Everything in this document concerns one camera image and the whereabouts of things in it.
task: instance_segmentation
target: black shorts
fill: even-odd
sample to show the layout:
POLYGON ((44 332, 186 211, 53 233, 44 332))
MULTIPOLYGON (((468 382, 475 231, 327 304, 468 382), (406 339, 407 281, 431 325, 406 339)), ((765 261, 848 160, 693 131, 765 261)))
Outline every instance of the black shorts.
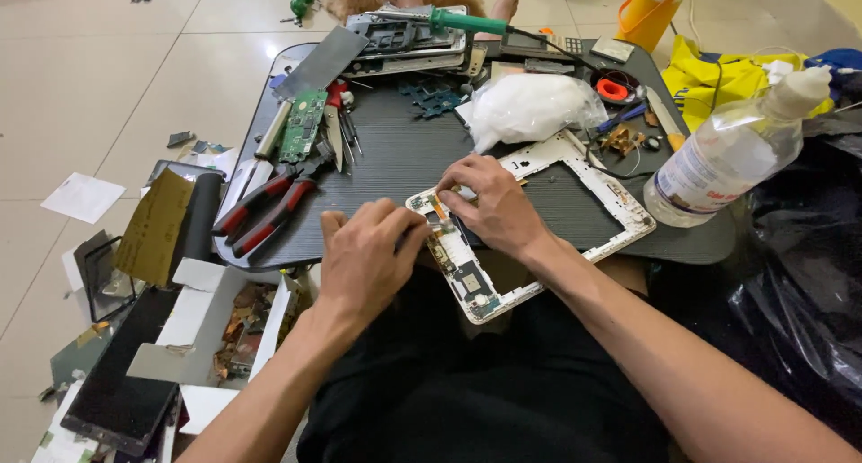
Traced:
MULTIPOLYGON (((459 325, 460 310, 445 278, 417 266, 396 300, 334 364, 317 392, 297 447, 299 461, 354 459, 350 455, 357 452, 351 448, 360 445, 359 439, 369 441, 370 434, 398 433, 375 439, 375 446, 402 441, 401 429, 387 424, 387 418, 428 381, 436 384, 445 378, 457 379, 447 385, 447 391, 468 386, 467 391, 475 395, 479 386, 494 398, 514 401, 519 410, 526 408, 561 426, 577 428, 576 432, 609 448, 614 457, 608 460, 666 460, 667 435, 658 418, 553 293, 546 291, 516 307, 504 335, 480 334, 469 340, 459 325)), ((529 438, 519 439, 529 444, 529 438)), ((367 451, 360 451, 364 457, 358 458, 379 459, 386 454, 378 447, 374 456, 367 451)), ((405 458, 404 452, 391 454, 405 458)), ((529 448, 524 454, 534 460, 553 458, 529 448)), ((453 458, 448 454, 428 455, 428 459, 453 458)))

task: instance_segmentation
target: green soldering iron handle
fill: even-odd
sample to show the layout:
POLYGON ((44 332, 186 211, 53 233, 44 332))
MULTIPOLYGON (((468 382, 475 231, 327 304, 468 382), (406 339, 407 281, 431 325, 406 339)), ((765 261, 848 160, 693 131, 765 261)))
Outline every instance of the green soldering iron handle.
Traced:
POLYGON ((433 28, 448 27, 466 31, 485 31, 496 35, 506 35, 506 26, 508 25, 505 20, 458 15, 436 7, 431 11, 431 17, 428 21, 431 22, 433 28))

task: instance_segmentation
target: pliers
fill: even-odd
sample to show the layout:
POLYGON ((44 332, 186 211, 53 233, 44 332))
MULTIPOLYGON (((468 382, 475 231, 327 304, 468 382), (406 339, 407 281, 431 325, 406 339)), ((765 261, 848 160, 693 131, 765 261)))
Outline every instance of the pliers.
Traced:
POLYGON ((277 175, 245 197, 240 199, 221 220, 213 226, 214 237, 228 237, 228 245, 233 245, 233 256, 242 258, 272 234, 277 227, 290 217, 303 195, 317 186, 317 177, 323 166, 333 161, 333 152, 322 152, 305 162, 279 165, 277 175), (257 212, 272 199, 283 195, 275 208, 251 228, 238 241, 237 234, 249 215, 257 212))

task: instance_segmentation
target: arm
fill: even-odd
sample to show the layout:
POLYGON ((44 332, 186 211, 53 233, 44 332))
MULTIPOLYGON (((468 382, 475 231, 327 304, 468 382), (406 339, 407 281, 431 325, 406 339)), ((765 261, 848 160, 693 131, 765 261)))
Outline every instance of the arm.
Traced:
POLYGON ((811 414, 555 237, 497 160, 461 160, 438 191, 489 246, 523 263, 566 303, 695 461, 862 461, 811 414), (448 190, 457 183, 479 195, 479 207, 448 190))
POLYGON ((281 460, 329 367, 404 286, 431 234, 422 215, 388 199, 363 205, 350 221, 343 213, 325 212, 321 229, 325 251, 314 306, 178 463, 281 460))

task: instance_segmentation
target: white plastic bag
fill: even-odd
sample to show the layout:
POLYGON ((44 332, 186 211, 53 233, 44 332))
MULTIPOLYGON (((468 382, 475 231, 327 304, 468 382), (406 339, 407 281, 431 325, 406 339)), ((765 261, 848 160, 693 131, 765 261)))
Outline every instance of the white plastic bag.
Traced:
POLYGON ((608 120, 598 94, 568 75, 507 75, 475 91, 472 106, 468 124, 477 153, 498 141, 541 141, 571 124, 597 127, 608 120))

